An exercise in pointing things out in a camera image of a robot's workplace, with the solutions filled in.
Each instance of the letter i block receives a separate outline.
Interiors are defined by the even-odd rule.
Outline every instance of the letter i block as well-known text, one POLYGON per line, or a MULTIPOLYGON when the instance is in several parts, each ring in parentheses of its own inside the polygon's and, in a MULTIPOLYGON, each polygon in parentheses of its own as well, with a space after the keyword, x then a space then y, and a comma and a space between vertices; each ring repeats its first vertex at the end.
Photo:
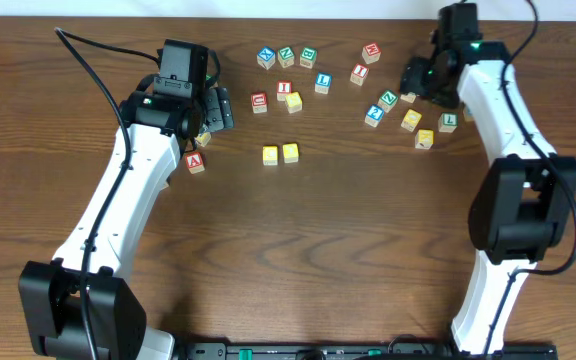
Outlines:
POLYGON ((301 96, 299 96, 298 92, 286 96, 286 108, 288 109, 288 113, 292 114, 301 111, 301 107, 301 96))
POLYGON ((401 122, 401 127, 413 132, 417 127, 417 124, 419 124, 419 120, 421 120, 421 114, 410 109, 406 113, 406 116, 404 116, 404 121, 401 122))
POLYGON ((384 109, 385 112, 390 112, 390 110, 395 107, 396 103, 397 95, 393 94, 390 90, 386 90, 386 92, 379 98, 377 106, 384 109))
POLYGON ((315 91, 320 94, 328 94, 332 84, 332 76, 329 74, 319 73, 315 80, 315 91))
POLYGON ((372 64, 379 60, 379 56, 381 56, 381 49, 377 46, 377 43, 364 46, 364 50, 361 52, 361 57, 364 58, 366 64, 372 64))
POLYGON ((309 47, 305 47, 301 52, 301 57, 299 58, 299 65, 312 69, 315 66, 315 61, 317 60, 317 50, 309 47))
POLYGON ((277 101, 286 100, 286 95, 292 93, 292 82, 277 81, 277 101))
POLYGON ((366 124, 377 127, 381 118, 384 117, 384 110, 377 105, 370 105, 370 109, 366 113, 366 124))
POLYGON ((299 161, 299 148, 297 147, 297 144, 285 144, 283 150, 284 163, 288 164, 299 161))
POLYGON ((415 136, 415 148, 424 150, 430 149, 433 143, 433 135, 432 130, 417 131, 417 136, 415 136))
POLYGON ((354 69, 352 69, 352 73, 350 74, 350 81, 361 86, 364 84, 364 80, 366 80, 367 76, 368 68, 357 64, 355 65, 354 69))
POLYGON ((257 64, 261 65, 264 69, 270 69, 277 57, 275 56, 275 52, 269 48, 268 46, 264 46, 263 49, 257 54, 257 64))
POLYGON ((201 154, 198 151, 186 154, 186 166, 191 174, 206 170, 206 168, 204 168, 204 161, 201 159, 201 154))
POLYGON ((279 64, 282 68, 287 68, 295 64, 295 53, 292 52, 291 48, 285 47, 279 50, 279 64))
POLYGON ((259 114, 268 111, 268 100, 266 99, 266 93, 252 94, 250 97, 252 101, 252 112, 259 114))
POLYGON ((453 132, 457 128, 457 114, 443 113, 439 117, 439 132, 453 132))
POLYGON ((264 146, 263 160, 265 166, 279 164, 279 149, 276 146, 264 146))

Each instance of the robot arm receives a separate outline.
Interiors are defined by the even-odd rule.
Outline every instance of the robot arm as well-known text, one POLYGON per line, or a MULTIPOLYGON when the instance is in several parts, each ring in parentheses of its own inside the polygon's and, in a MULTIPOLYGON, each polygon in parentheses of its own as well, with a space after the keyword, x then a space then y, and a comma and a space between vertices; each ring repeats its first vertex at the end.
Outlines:
MULTIPOLYGON (((561 186, 526 143, 505 101, 501 73, 509 58, 500 42, 483 42, 476 4, 454 4, 439 13, 439 28, 431 59, 413 58, 402 77, 401 92, 415 93, 454 108, 463 102, 472 113, 486 148, 490 170, 469 214, 471 241, 477 249, 475 267, 463 306, 451 324, 460 353, 481 355, 504 347, 503 333, 522 284, 516 277, 505 302, 509 277, 516 269, 535 269, 548 247, 556 246, 568 217, 561 186), (525 188, 539 193, 523 199, 525 188), (499 320, 491 324, 503 302, 499 320)), ((557 157, 537 129, 519 93, 512 65, 507 90, 519 118, 536 145, 550 155, 573 191, 576 161, 557 157)))

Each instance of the wood grain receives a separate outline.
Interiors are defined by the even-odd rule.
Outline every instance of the wood grain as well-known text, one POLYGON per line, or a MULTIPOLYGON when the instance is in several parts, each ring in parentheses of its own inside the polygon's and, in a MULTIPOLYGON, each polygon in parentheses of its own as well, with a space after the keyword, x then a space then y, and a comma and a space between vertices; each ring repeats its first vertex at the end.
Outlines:
MULTIPOLYGON (((436 128, 441 109, 398 104, 377 129, 364 113, 397 90, 405 62, 428 55, 432 21, 0 18, 0 359, 33 358, 17 280, 28 260, 48 261, 85 209, 113 144, 106 100, 53 33, 55 26, 154 53, 166 38, 216 49, 236 128, 215 134, 206 172, 180 169, 146 226, 131 287, 154 327, 232 341, 386 341, 438 337, 465 295, 474 250, 466 214, 486 172, 472 123, 415 151, 399 123, 408 108, 436 128), (361 47, 383 55, 363 87, 350 71, 361 47), (315 69, 269 71, 264 45, 319 50, 315 69), (315 94, 317 71, 332 74, 315 94), (274 100, 291 80, 304 110, 274 100), (269 112, 252 115, 265 90, 269 112), (298 142, 292 166, 262 166, 265 144, 298 142)), ((484 22, 488 39, 515 48, 529 24, 484 22)), ((77 46, 119 101, 149 61, 77 46)), ((576 156, 576 23, 545 23, 517 61, 534 118, 561 154, 576 156)), ((543 268, 565 259, 570 236, 543 268)), ((530 278, 507 340, 553 341, 576 359, 576 265, 530 278)))

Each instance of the black cable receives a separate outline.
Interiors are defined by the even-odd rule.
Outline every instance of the black cable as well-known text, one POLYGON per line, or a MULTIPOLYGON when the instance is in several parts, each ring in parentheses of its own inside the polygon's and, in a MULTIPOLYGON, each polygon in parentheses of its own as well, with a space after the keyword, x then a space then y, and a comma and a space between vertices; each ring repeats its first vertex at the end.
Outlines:
MULTIPOLYGON (((74 56, 75 59, 79 62, 79 64, 81 64, 81 66, 88 72, 88 74, 90 75, 92 80, 95 82, 95 84, 97 84, 97 86, 99 86, 99 89, 101 89, 101 92, 104 94, 104 96, 106 97, 106 99, 110 103, 110 106, 112 107, 112 110, 115 113, 115 116, 117 117, 117 121, 119 122, 119 127, 121 128, 121 134, 123 135, 124 144, 126 146, 126 154, 124 157, 124 161, 121 163, 121 168, 119 170, 119 174, 117 175, 115 182, 112 184, 112 187, 110 188, 110 191, 108 192, 108 195, 106 196, 106 200, 104 200, 104 203, 102 204, 101 208, 99 209, 99 213, 97 214, 97 217, 95 218, 95 222, 93 223, 92 228, 90 229, 90 234, 88 235, 88 238, 86 239, 86 241, 84 243, 85 244, 84 255, 83 255, 83 260, 81 262, 81 274, 79 277, 79 296, 81 298, 81 317, 82 317, 82 321, 83 321, 83 325, 84 325, 84 331, 86 332, 86 338, 88 339, 88 346, 90 348, 90 353, 92 355, 92 358, 93 358, 93 360, 98 360, 99 354, 97 352, 97 343, 95 342, 95 336, 94 336, 93 331, 92 331, 92 324, 90 322, 90 311, 88 309, 88 290, 87 290, 88 278, 87 278, 87 275, 88 275, 88 268, 90 267, 90 255, 91 255, 91 253, 95 247, 95 237, 97 236, 97 231, 99 230, 99 226, 101 225, 101 221, 103 220, 104 215, 106 214, 106 211, 108 210, 108 207, 110 206, 110 203, 111 203, 113 197, 115 196, 115 193, 117 192, 117 189, 119 188, 119 185, 121 184, 121 180, 124 178, 124 175, 126 175, 126 172, 130 168, 130 159, 132 156, 132 147, 130 146, 130 137, 128 136, 128 130, 126 129, 126 125, 124 124, 124 122, 121 119, 121 114, 119 113, 119 107, 117 107, 117 103, 115 102, 115 99, 113 99, 112 95, 110 94, 110 92, 108 91, 108 89, 106 88, 104 83, 101 81, 99 76, 97 76, 95 71, 90 67, 90 65, 88 65, 86 60, 84 60, 84 58, 82 58, 81 55, 79 55, 77 50, 75 50, 75 48, 70 44, 70 42, 68 41, 68 39, 66 39, 66 37, 81 41, 81 42, 86 43, 86 44, 94 45, 94 46, 101 45, 101 44, 94 43, 93 41, 86 40, 86 39, 83 39, 79 36, 70 34, 66 31, 63 31, 60 28, 55 28, 55 33, 59 37, 59 40, 61 40, 61 42, 64 44, 64 46, 66 46, 68 51, 70 51, 72 56, 74 56)), ((132 53, 138 53, 138 52, 132 52, 132 50, 126 50, 126 51, 121 51, 121 52, 126 52, 126 53, 131 53, 131 54, 132 53)))
POLYGON ((528 38, 526 38, 526 40, 523 42, 523 44, 521 44, 521 46, 512 54, 510 59, 508 59, 506 64, 504 64, 504 67, 501 70, 501 90, 504 94, 504 98, 506 100, 506 103, 508 104, 508 108, 510 109, 512 116, 515 118, 515 122, 517 123, 517 126, 519 127, 519 130, 521 131, 522 135, 524 136, 526 142, 539 155, 539 157, 543 161, 544 165, 546 166, 546 169, 555 178, 555 181, 557 181, 561 185, 562 191, 563 191, 564 195, 566 196, 566 200, 568 201, 568 203, 570 205, 570 209, 572 211, 572 217, 573 217, 574 228, 575 228, 575 241, 574 241, 573 249, 572 249, 572 252, 570 253, 570 256, 568 257, 566 262, 563 263, 561 266, 559 266, 555 269, 551 269, 551 270, 515 269, 509 275, 508 284, 506 285, 506 289, 504 290, 504 294, 501 297, 501 301, 499 302, 499 307, 497 308, 497 312, 495 313, 495 317, 493 318, 492 324, 490 325, 490 332, 488 333, 488 338, 486 339, 486 346, 484 347, 484 352, 483 352, 484 356, 488 355, 488 350, 490 349, 490 343, 492 341, 492 335, 495 332, 495 328, 497 327, 497 323, 499 322, 499 318, 501 317, 501 312, 503 311, 504 305, 505 305, 506 301, 508 300, 508 295, 510 294, 510 289, 512 287, 512 284, 517 280, 517 275, 524 274, 524 273, 525 274, 542 275, 542 276, 558 275, 558 274, 561 274, 564 271, 568 270, 576 260, 576 201, 575 201, 575 195, 574 195, 572 189, 570 188, 570 185, 566 181, 566 179, 564 179, 564 177, 559 173, 559 171, 557 170, 557 168, 555 167, 553 162, 550 160, 550 158, 533 141, 532 136, 528 133, 528 130, 526 130, 526 127, 524 126, 523 122, 519 118, 519 114, 517 113, 517 110, 515 109, 515 106, 513 105, 512 100, 510 99, 510 95, 508 94, 508 88, 507 88, 508 81, 506 81, 506 71, 508 70, 508 67, 513 62, 513 60, 515 60, 515 58, 517 56, 519 56, 519 54, 523 51, 523 49, 526 46, 528 46, 530 41, 532 41, 532 39, 535 37, 535 34, 537 34, 537 30, 539 28, 539 15, 537 13, 537 8, 535 7, 535 4, 533 4, 532 0, 526 0, 526 1, 530 5, 530 8, 532 9, 532 12, 534 15, 533 28, 532 28, 532 31, 530 32, 530 35, 528 36, 528 38))
POLYGON ((80 42, 82 42, 82 43, 84 43, 84 44, 88 44, 88 45, 91 45, 91 46, 94 46, 94 47, 98 47, 98 48, 101 48, 101 49, 110 50, 110 51, 116 51, 116 52, 120 52, 120 53, 124 53, 124 54, 131 54, 131 55, 142 56, 142 57, 145 57, 146 59, 150 59, 150 60, 154 61, 155 64, 157 64, 157 67, 159 67, 159 65, 160 65, 159 59, 156 58, 156 57, 154 57, 154 56, 152 56, 152 55, 150 55, 150 54, 146 54, 146 53, 143 53, 143 52, 137 51, 137 50, 124 49, 124 48, 120 48, 120 47, 117 47, 117 46, 112 46, 112 45, 106 45, 106 44, 98 43, 98 42, 96 42, 96 41, 88 40, 88 39, 86 39, 86 38, 82 38, 81 36, 77 36, 77 35, 75 35, 75 34, 71 34, 71 33, 67 32, 67 31, 64 31, 64 30, 61 30, 61 29, 59 29, 59 30, 60 30, 61 33, 63 33, 65 36, 67 36, 67 37, 69 37, 69 38, 71 38, 71 39, 80 41, 80 42))
POLYGON ((393 351, 393 346, 399 342, 401 342, 400 340, 403 338, 411 338, 415 341, 417 341, 417 343, 419 344, 419 346, 421 346, 424 351, 426 352, 426 354, 430 354, 430 351, 428 351, 428 349, 426 348, 426 346, 424 344, 422 344, 421 340, 419 340, 419 338, 413 334, 401 334, 399 336, 397 336, 396 338, 394 338, 390 344, 388 344, 388 354, 392 354, 393 351))

